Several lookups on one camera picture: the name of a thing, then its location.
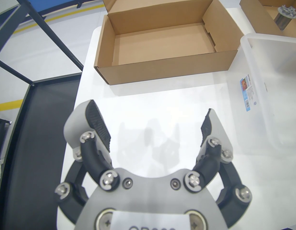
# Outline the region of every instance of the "yellow floor stripe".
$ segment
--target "yellow floor stripe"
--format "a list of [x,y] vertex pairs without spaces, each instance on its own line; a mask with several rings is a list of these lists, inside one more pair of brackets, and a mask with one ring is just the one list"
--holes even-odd
[[[60,15],[60,16],[56,16],[56,17],[52,17],[52,18],[46,19],[45,22],[50,22],[50,21],[53,21],[53,20],[56,20],[56,19],[60,19],[60,18],[63,18],[63,17],[67,17],[67,16],[70,16],[70,15],[78,14],[78,13],[85,12],[85,11],[95,10],[95,9],[102,8],[102,7],[104,7],[104,4],[96,5],[96,6],[85,8],[85,9],[81,9],[81,10],[76,10],[76,11],[69,12],[69,13],[66,13],[66,14],[63,14],[63,15]],[[28,25],[28,26],[23,27],[23,28],[21,28],[19,30],[15,30],[13,32],[13,34],[16,34],[18,32],[22,32],[24,30],[30,29],[32,27],[35,27],[37,25],[38,24],[36,24],[36,23],[35,24]]]
[[23,99],[0,104],[0,111],[20,108]]

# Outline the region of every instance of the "white tabletop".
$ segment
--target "white tabletop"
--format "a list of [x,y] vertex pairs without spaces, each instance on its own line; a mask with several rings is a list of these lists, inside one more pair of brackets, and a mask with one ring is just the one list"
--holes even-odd
[[[244,34],[254,32],[240,8],[227,10]],[[225,71],[109,86],[93,68],[100,31],[98,27],[92,34],[75,107],[89,99],[98,105],[112,137],[114,168],[150,178],[192,169],[202,142],[202,122],[213,108],[232,142],[242,183],[253,194],[249,209],[231,229],[276,230],[296,224],[296,155],[241,153]],[[62,182],[73,161],[67,146]],[[97,185],[86,175],[83,186],[90,196]],[[222,188],[219,175],[208,185],[215,199]],[[60,209],[57,228],[74,228]]]

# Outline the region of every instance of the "label sticker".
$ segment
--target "label sticker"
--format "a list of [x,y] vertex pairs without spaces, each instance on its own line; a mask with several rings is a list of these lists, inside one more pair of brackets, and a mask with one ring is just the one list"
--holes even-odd
[[240,85],[243,93],[246,111],[249,111],[251,107],[257,105],[255,100],[255,92],[252,87],[250,76],[247,75],[245,78],[240,80]]
[[190,230],[189,215],[114,211],[111,230]]

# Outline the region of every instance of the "transparent plastic bin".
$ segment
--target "transparent plastic bin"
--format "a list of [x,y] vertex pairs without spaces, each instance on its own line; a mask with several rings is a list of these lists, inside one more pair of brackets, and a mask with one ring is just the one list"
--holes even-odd
[[296,152],[296,38],[245,35],[227,83],[243,151]]

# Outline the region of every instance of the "open cardboard box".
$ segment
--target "open cardboard box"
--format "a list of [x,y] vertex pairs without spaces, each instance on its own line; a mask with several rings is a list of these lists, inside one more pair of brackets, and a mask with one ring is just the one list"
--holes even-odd
[[296,9],[296,0],[241,0],[240,5],[256,33],[296,38],[296,19],[283,31],[274,22],[278,7],[286,5]]
[[218,0],[103,0],[95,69],[110,84],[228,70],[243,36]]

